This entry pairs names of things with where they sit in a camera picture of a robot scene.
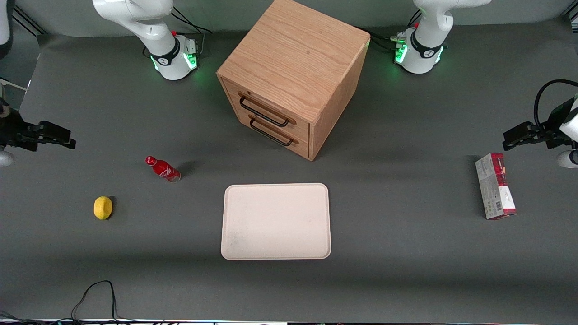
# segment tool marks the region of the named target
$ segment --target plastic tray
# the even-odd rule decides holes
[[[227,260],[308,260],[330,253],[325,185],[232,185],[225,191],[221,254]]]

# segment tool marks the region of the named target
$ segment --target coca-cola bottle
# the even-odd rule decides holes
[[[180,179],[180,172],[173,168],[173,166],[169,165],[168,162],[164,160],[158,160],[153,156],[146,157],[147,165],[153,167],[154,172],[168,180],[171,183],[176,183]]]

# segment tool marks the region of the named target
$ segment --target red and white box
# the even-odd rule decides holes
[[[503,153],[490,153],[476,162],[486,219],[499,220],[516,214],[514,199],[506,181]]]

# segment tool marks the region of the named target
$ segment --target wooden drawer cabinet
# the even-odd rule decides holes
[[[369,34],[275,0],[217,71],[239,121],[309,160],[357,88]]]

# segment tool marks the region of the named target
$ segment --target black metal handle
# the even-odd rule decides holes
[[[263,115],[263,114],[259,113],[258,111],[252,109],[251,107],[245,105],[245,104],[244,104],[244,101],[245,101],[246,99],[247,99],[247,98],[246,98],[245,96],[241,96],[241,99],[239,100],[239,104],[241,104],[241,107],[242,107],[242,108],[244,108],[244,109],[248,110],[249,112],[257,115],[258,117],[261,117],[261,118],[265,119],[267,122],[271,122],[272,124],[274,124],[274,125],[276,125],[276,126],[278,126],[278,127],[280,127],[280,128],[286,127],[287,124],[289,124],[289,119],[285,119],[285,122],[279,123],[279,122],[275,121],[274,119],[271,119],[269,116]]]
[[[256,127],[253,125],[253,123],[255,122],[255,119],[251,119],[251,122],[249,123],[249,125],[251,126],[252,129],[254,129],[255,131],[259,132],[260,134],[266,136],[267,138],[277,142],[278,144],[284,146],[284,147],[289,147],[292,143],[293,143],[293,139],[289,139],[288,142],[283,142],[277,138],[275,138],[274,136],[272,136],[271,134],[261,130],[260,128]]]

